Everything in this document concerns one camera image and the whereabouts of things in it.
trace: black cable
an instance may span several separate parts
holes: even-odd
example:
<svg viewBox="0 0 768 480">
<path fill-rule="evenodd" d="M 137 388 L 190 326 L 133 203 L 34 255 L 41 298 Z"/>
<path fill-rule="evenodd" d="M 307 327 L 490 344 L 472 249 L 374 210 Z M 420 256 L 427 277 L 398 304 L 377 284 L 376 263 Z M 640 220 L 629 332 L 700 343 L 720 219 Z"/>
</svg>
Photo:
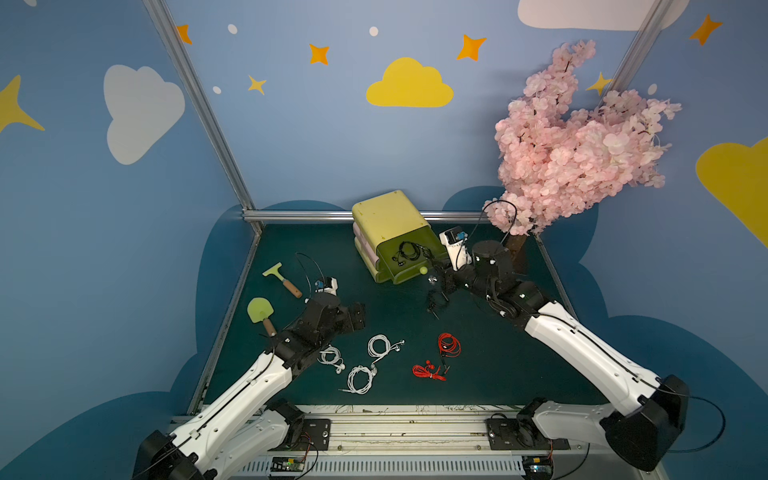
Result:
<svg viewBox="0 0 768 480">
<path fill-rule="evenodd" d="M 145 468 L 144 470 L 142 470 L 141 472 L 138 472 L 136 475 L 132 476 L 132 477 L 131 477 L 131 480 L 136 480 L 136 478 L 139 478 L 139 477 L 141 477 L 143 474 L 145 474 L 145 473 L 149 472 L 151 469 L 155 468 L 155 467 L 156 467 L 156 466 L 157 466 L 157 465 L 158 465 L 160 462 L 162 462 L 163 460 L 165 460 L 166 458 L 168 458 L 168 456 L 169 456 L 169 455 L 173 454 L 173 453 L 174 453 L 174 452 L 176 452 L 178 449 L 180 449 L 181 447 L 183 447 L 183 446 L 184 446 L 184 444 L 185 444 L 185 443 L 187 443 L 187 442 L 189 442 L 191 439 L 192 439 L 192 437 L 189 437 L 189 438 L 187 438 L 186 440 L 184 440 L 184 441 L 183 441 L 181 444 L 179 444 L 179 446 L 177 446 L 177 447 L 176 447 L 176 448 L 174 448 L 174 449 L 171 449 L 171 451 L 170 451 L 170 452 L 168 452 L 168 453 L 166 453 L 165 455 L 163 455 L 163 456 L 161 456 L 160 458 L 158 458 L 158 459 L 157 459 L 157 460 L 156 460 L 156 461 L 155 461 L 155 462 L 154 462 L 152 465 L 149 465 L 148 467 L 146 467 L 146 468 Z"/>
<path fill-rule="evenodd" d="M 717 435 L 715 435 L 715 438 L 711 439 L 709 442 L 707 442 L 706 444 L 702 445 L 701 447 L 696 447 L 695 449 L 667 450 L 667 453 L 694 453 L 694 452 L 701 452 L 702 450 L 708 449 L 709 447 L 714 445 L 715 442 L 720 440 L 720 437 L 722 437 L 723 434 L 725 433 L 725 425 L 726 425 L 725 412 L 723 412 L 723 409 L 720 408 L 715 402 L 712 402 L 711 400 L 708 400 L 708 399 L 705 399 L 705 398 L 699 397 L 699 396 L 684 395 L 682 393 L 675 393 L 675 392 L 669 392 L 668 390 L 658 389 L 657 387 L 652 386 L 650 383 L 646 382 L 645 380 L 641 379 L 640 381 L 642 383 L 650 386 L 652 389 L 658 390 L 659 392 L 670 393 L 671 395 L 677 395 L 677 396 L 681 396 L 681 397 L 686 397 L 688 399 L 701 400 L 702 402 L 709 403 L 714 408 L 716 408 L 717 411 L 720 413 L 720 419 L 721 419 L 720 431 L 717 433 Z"/>
<path fill-rule="evenodd" d="M 314 263 L 315 266 L 317 267 L 317 271 L 320 272 L 320 281 L 322 281 L 323 284 L 325 284 L 326 276 L 323 275 L 323 269 L 321 269 L 320 265 L 318 265 L 317 262 L 312 257 L 307 255 L 306 253 L 294 252 L 293 255 L 296 257 L 296 261 L 299 262 L 299 265 L 301 266 L 301 270 L 304 270 L 304 276 L 306 277 L 306 283 L 307 283 L 307 285 L 310 286 L 310 294 L 309 294 L 309 296 L 312 296 L 312 294 L 314 293 L 315 289 L 312 287 L 312 282 L 310 282 L 310 275 L 306 272 L 306 268 L 304 268 L 304 264 L 301 263 L 301 260 L 299 260 L 299 255 L 312 260 L 312 263 Z"/>
<path fill-rule="evenodd" d="M 472 232 L 469 235 L 464 237 L 464 240 L 462 240 L 462 244 L 458 246 L 458 252 L 456 253 L 455 261 L 453 262 L 454 265 L 456 265 L 457 262 L 458 262 L 458 255 L 462 252 L 462 247 L 464 245 L 466 245 L 467 242 L 469 242 L 469 239 L 472 237 L 472 235 L 475 234 L 475 230 L 477 230 L 478 227 L 480 226 L 480 221 L 482 220 L 482 216 L 485 213 L 485 209 L 490 207 L 493 204 L 500 204 L 500 203 L 501 204 L 510 204 L 510 205 L 512 205 L 512 208 L 515 209 L 515 215 L 512 217 L 512 222 L 509 224 L 509 230 L 507 230 L 507 233 L 502 238 L 502 247 L 504 246 L 504 240 L 507 238 L 509 233 L 512 232 L 512 228 L 515 226 L 515 222 L 518 220 L 518 208 L 515 206 L 515 204 L 513 204 L 510 201 L 506 201 L 506 200 L 493 200 L 492 202 L 489 202 L 488 205 L 485 205 L 482 208 L 482 210 L 480 211 L 480 216 L 478 217 L 478 221 L 477 221 L 477 223 L 475 223 L 475 228 L 472 229 Z"/>
<path fill-rule="evenodd" d="M 584 454 L 584 457 L 581 459 L 581 463 L 578 464 L 576 466 L 576 468 L 574 468 L 570 472 L 566 473 L 565 475 L 560 475 L 559 477 L 554 477 L 552 480 L 560 480 L 561 478 L 565 478 L 565 477 L 569 476 L 571 473 L 576 472 L 578 469 L 580 469 L 581 466 L 584 464 L 584 462 L 587 461 L 587 457 L 589 456 L 589 447 L 590 447 L 590 445 L 591 444 L 589 444 L 589 443 L 587 444 L 587 453 Z"/>
<path fill-rule="evenodd" d="M 411 248 L 413 249 L 413 253 L 406 253 L 402 249 L 405 245 L 410 245 Z M 435 258 L 435 256 L 432 254 L 432 251 L 429 248 L 424 247 L 423 245 L 419 245 L 418 243 L 409 242 L 406 240 L 404 242 L 400 242 L 400 246 L 397 248 L 397 252 L 395 256 L 392 257 L 392 260 L 396 261 L 399 266 L 402 266 L 405 262 L 401 262 L 400 257 L 402 257 L 404 260 L 409 260 L 413 262 L 418 260 L 421 255 L 424 255 L 424 258 L 429 260 L 430 263 Z"/>
<path fill-rule="evenodd" d="M 318 449 L 317 449 L 317 447 L 315 446 L 315 444 L 314 444 L 314 443 L 312 443 L 312 439 L 310 439 L 310 442 L 309 442 L 307 445 L 309 445 L 309 446 L 311 446 L 313 449 L 315 449 L 315 461 L 313 462 L 313 464 L 312 464 L 312 466 L 310 467 L 310 469 L 309 469 L 309 470 L 307 470 L 307 471 L 306 471 L 306 472 L 304 472 L 303 474 L 299 475 L 299 476 L 298 476 L 298 477 L 296 477 L 294 480 L 299 480 L 299 478 L 302 478 L 304 475 L 306 475 L 306 474 L 310 473 L 310 472 L 312 471 L 312 469 L 313 469 L 313 468 L 315 468 L 315 465 L 317 465 L 317 459 L 320 457 L 320 450 L 318 450 Z"/>
<path fill-rule="evenodd" d="M 271 337 L 269 338 L 269 341 L 270 341 L 270 346 L 272 347 L 272 356 L 270 357 L 270 361 L 269 361 L 269 362 L 266 364 L 266 366 L 264 367 L 264 370 L 262 370 L 261 372 L 259 372 L 259 374 L 258 374 L 258 375 L 254 376 L 254 377 L 253 377 L 253 380 L 251 380 L 250 382 L 246 383 L 246 384 L 243 386 L 243 388 L 242 388 L 242 389 L 240 389 L 240 390 L 239 390 L 237 393 L 235 393 L 235 394 L 232 396 L 232 398 L 230 398 L 229 400 L 227 400 L 227 402 L 226 402 L 226 403 L 224 403 L 224 404 L 221 406 L 221 408 L 219 408 L 219 409 L 218 409 L 216 412 L 214 412 L 214 414 L 213 414 L 213 415 L 211 415 L 210 417 L 208 417 L 208 419 L 205 421 L 205 423 L 203 423 L 203 425 L 202 425 L 200 428 L 198 428 L 198 429 L 197 429 L 197 431 L 198 431 L 198 432 L 199 432 L 200 430 L 204 429 L 204 428 L 205 428 L 205 426 L 206 426 L 206 425 L 208 425 L 208 422 L 210 422 L 211 420 L 213 420 L 213 419 L 214 419 L 214 417 L 215 417 L 216 415 L 218 415 L 218 414 L 219 414 L 219 413 L 220 413 L 222 410 L 224 410 L 224 409 L 225 409 L 225 408 L 226 408 L 226 407 L 227 407 L 227 406 L 228 406 L 228 405 L 229 405 L 229 404 L 230 404 L 230 403 L 231 403 L 233 400 L 235 400 L 239 394 L 241 394 L 241 393 L 242 393 L 242 392 L 243 392 L 245 389 L 247 389 L 249 386 L 251 386 L 251 385 L 254 385 L 254 382 L 256 381 L 256 379 L 258 379 L 260 376 L 262 376 L 262 374 L 263 374 L 264 372 L 266 372 L 266 371 L 269 369 L 270 365 L 272 365 L 272 361 L 274 361 L 274 360 L 275 360 L 275 348 L 277 348 L 277 344 L 275 343 L 275 338 L 276 338 L 276 337 L 273 337 L 273 336 L 271 336 Z"/>
<path fill-rule="evenodd" d="M 534 313 L 533 315 L 542 315 L 542 316 L 548 316 L 548 317 L 550 317 L 550 318 L 553 318 L 553 319 L 559 320 L 559 321 L 563 322 L 565 325 L 567 325 L 567 326 L 568 326 L 568 328 L 570 328 L 570 329 L 571 329 L 571 331 L 575 333 L 575 331 L 574 331 L 574 328 L 575 328 L 575 327 L 574 327 L 574 325 L 571 325 L 570 323 L 566 322 L 565 320 L 563 320 L 562 318 L 560 318 L 560 317 L 558 317 L 558 316 L 550 315 L 549 313 L 541 313 L 541 312 L 537 312 L 537 313 Z M 603 354 L 605 354 L 605 355 L 606 355 L 606 356 L 607 356 L 609 359 L 613 360 L 613 361 L 614 361 L 614 362 L 615 362 L 617 365 L 619 365 L 619 366 L 620 366 L 622 369 L 624 369 L 624 371 L 626 371 L 627 373 L 629 373 L 630 375 L 632 375 L 632 376 L 635 378 L 635 380 L 636 380 L 636 381 L 638 380 L 638 377 L 639 377 L 639 375 L 638 375 L 637 373 L 633 372 L 632 370 L 629 370 L 629 368 L 627 368 L 627 367 L 626 367 L 626 366 L 625 366 L 625 365 L 624 365 L 622 362 L 619 362 L 618 360 L 616 360 L 616 359 L 615 359 L 615 358 L 614 358 L 614 357 L 613 357 L 613 356 L 612 356 L 610 353 L 606 352 L 606 351 L 605 351 L 605 349 L 604 349 L 602 346 L 600 346 L 600 344 L 598 344 L 597 342 L 595 342 L 595 341 L 594 341 L 594 339 L 592 339 L 590 336 L 586 335 L 586 334 L 585 334 L 583 331 L 581 331 L 581 330 L 577 330 L 577 331 L 578 331 L 578 332 L 579 332 L 579 333 L 580 333 L 580 334 L 581 334 L 581 335 L 582 335 L 582 336 L 583 336 L 585 339 L 587 339 L 587 340 L 589 340 L 590 342 L 592 342 L 592 344 L 594 344 L 594 345 L 595 345 L 595 346 L 596 346 L 596 347 L 597 347 L 597 348 L 598 348 L 598 349 L 599 349 L 599 350 L 600 350 L 600 351 L 601 351 Z M 662 393 L 668 393 L 668 394 L 670 394 L 670 395 L 677 395 L 677 396 L 685 397 L 685 398 L 688 398 L 688 399 L 701 400 L 702 402 L 706 402 L 706 403 L 709 403 L 709 404 L 710 404 L 710 405 L 712 405 L 714 408 L 716 408 L 716 409 L 717 409 L 717 411 L 720 413 L 720 418 L 721 418 L 720 431 L 717 433 L 717 435 L 715 435 L 715 437 L 714 437 L 712 440 L 710 440 L 709 442 L 707 442 L 705 445 L 702 445 L 701 447 L 696 447 L 695 449 L 686 449 L 686 450 L 667 450 L 667 452 L 668 452 L 668 453 L 694 453 L 694 452 L 700 452 L 700 451 L 702 451 L 702 450 L 704 450 L 704 449 L 708 449 L 709 447 L 711 447 L 712 445 L 714 445 L 714 444 L 715 444 L 715 442 L 717 442 L 718 440 L 720 440 L 720 437 L 722 437 L 722 436 L 723 436 L 723 434 L 725 433 L 725 426 L 726 426 L 726 417 L 725 417 L 725 412 L 723 412 L 723 409 L 722 409 L 722 408 L 720 408 L 720 407 L 719 407 L 719 406 L 718 406 L 718 405 L 717 405 L 715 402 L 712 402 L 711 400 L 705 399 L 704 397 L 693 396 L 693 395 L 685 395 L 684 393 L 677 393 L 677 392 L 671 392 L 671 391 L 669 391 L 669 390 L 663 390 L 663 389 L 660 389 L 660 388 L 658 388 L 658 387 L 656 387 L 656 386 L 653 386 L 653 385 L 651 385 L 650 383 L 646 382 L 644 379 L 639 379 L 639 381 L 640 381 L 640 382 L 642 382 L 642 383 L 644 383 L 644 384 L 645 384 L 645 385 L 647 385 L 647 386 L 650 386 L 652 389 L 654 389 L 654 390 L 657 390 L 658 392 L 662 392 Z"/>
</svg>

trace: orange star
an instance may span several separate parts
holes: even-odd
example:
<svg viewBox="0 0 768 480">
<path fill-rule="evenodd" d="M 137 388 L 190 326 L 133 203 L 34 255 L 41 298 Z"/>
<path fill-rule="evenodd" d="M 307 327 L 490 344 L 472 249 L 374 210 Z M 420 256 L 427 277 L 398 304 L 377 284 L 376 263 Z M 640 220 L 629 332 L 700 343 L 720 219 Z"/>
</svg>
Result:
<svg viewBox="0 0 768 480">
<path fill-rule="evenodd" d="M 176 29 L 179 31 L 179 36 L 181 37 L 181 41 L 192 45 L 192 41 L 190 40 L 190 36 L 189 36 L 190 26 L 182 25 L 180 27 L 176 27 Z"/>
<path fill-rule="evenodd" d="M 701 24 L 698 30 L 694 32 L 693 35 L 688 38 L 689 40 L 698 40 L 700 44 L 704 45 L 707 43 L 707 39 L 710 37 L 710 34 L 715 31 L 715 29 L 719 28 L 723 22 L 712 22 L 710 20 L 710 16 L 707 15 L 707 17 L 704 19 L 704 23 Z"/>
<path fill-rule="evenodd" d="M 458 54 L 456 60 L 461 60 L 462 58 L 471 58 L 472 60 L 477 61 L 480 45 L 482 45 L 482 42 L 484 41 L 484 38 L 472 40 L 470 37 L 464 35 L 464 48 L 462 48 L 462 51 Z"/>
<path fill-rule="evenodd" d="M 310 48 L 312 49 L 312 60 L 310 60 L 310 63 L 319 62 L 328 65 L 328 58 L 326 58 L 326 55 L 328 54 L 328 49 L 330 47 L 316 47 L 315 45 L 310 44 Z"/>
</svg>

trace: dark green mat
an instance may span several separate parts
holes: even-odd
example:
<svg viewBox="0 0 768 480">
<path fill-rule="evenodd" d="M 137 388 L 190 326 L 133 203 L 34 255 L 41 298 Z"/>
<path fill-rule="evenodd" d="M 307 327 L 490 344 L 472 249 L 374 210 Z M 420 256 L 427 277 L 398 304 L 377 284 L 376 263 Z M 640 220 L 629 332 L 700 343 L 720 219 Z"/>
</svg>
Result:
<svg viewBox="0 0 768 480">
<path fill-rule="evenodd" d="M 435 232 L 450 226 L 437 224 Z M 501 236 L 494 227 L 481 225 L 472 243 Z M 291 323 L 303 310 L 303 300 L 294 298 L 277 278 L 261 275 L 282 262 L 280 272 L 306 295 L 309 286 L 293 255 L 296 251 L 310 255 L 327 276 L 338 279 L 343 305 L 363 302 L 367 312 L 365 330 L 333 341 L 344 358 L 344 372 L 337 375 L 334 367 L 317 363 L 279 394 L 296 404 L 521 405 L 536 396 L 567 403 L 605 402 L 602 394 L 560 356 L 514 328 L 468 292 L 454 293 L 451 303 L 439 311 L 440 319 L 436 319 L 426 311 L 426 294 L 431 289 L 427 276 L 397 286 L 375 283 L 355 249 L 352 226 L 334 224 L 266 227 L 210 381 L 206 403 L 240 378 L 266 347 L 266 339 L 260 335 L 263 327 L 252 324 L 246 312 L 252 298 L 263 296 L 273 304 L 275 313 L 271 318 L 277 329 Z M 558 298 L 533 238 L 528 239 L 525 252 L 529 278 L 550 297 Z M 310 278 L 317 278 L 315 266 L 308 260 L 305 264 Z M 411 372 L 414 365 L 424 365 L 426 360 L 439 364 L 437 338 L 443 332 L 451 333 L 462 344 L 460 357 L 448 359 L 448 380 L 415 377 Z M 380 333 L 392 343 L 405 340 L 406 344 L 400 352 L 391 352 L 376 363 L 379 372 L 368 393 L 340 392 L 346 388 L 352 367 L 369 366 L 373 361 L 367 351 L 368 340 Z M 383 344 L 377 342 L 375 348 L 381 351 Z M 356 384 L 363 386 L 366 380 L 367 376 L 360 373 Z"/>
</svg>

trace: wooden handle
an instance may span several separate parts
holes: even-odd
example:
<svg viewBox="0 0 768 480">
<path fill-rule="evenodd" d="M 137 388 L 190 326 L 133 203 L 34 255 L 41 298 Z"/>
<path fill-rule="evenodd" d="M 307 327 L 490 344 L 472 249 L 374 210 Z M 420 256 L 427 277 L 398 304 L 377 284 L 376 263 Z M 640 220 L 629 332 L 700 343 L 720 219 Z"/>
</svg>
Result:
<svg viewBox="0 0 768 480">
<path fill-rule="evenodd" d="M 293 294 L 293 296 L 296 298 L 301 298 L 301 290 L 297 289 L 291 282 L 288 281 L 287 278 L 283 280 L 283 285 L 285 285 L 285 287 Z"/>
<path fill-rule="evenodd" d="M 269 334 L 269 336 L 277 335 L 277 330 L 275 330 L 275 326 L 272 324 L 272 320 L 264 319 L 261 321 L 261 323 L 264 324 L 264 329 Z"/>
</svg>

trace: green scraper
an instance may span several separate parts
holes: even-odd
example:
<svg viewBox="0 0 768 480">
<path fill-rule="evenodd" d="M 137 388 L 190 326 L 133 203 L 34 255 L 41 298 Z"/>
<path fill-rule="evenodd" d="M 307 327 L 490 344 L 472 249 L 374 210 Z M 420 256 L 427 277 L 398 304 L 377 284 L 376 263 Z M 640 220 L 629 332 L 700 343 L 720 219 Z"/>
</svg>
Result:
<svg viewBox="0 0 768 480">
<path fill-rule="evenodd" d="M 270 320 L 270 315 L 275 313 L 272 304 L 266 298 L 254 298 L 248 303 L 248 316 L 253 323 L 261 322 L 269 336 L 277 335 L 277 330 Z"/>
</svg>

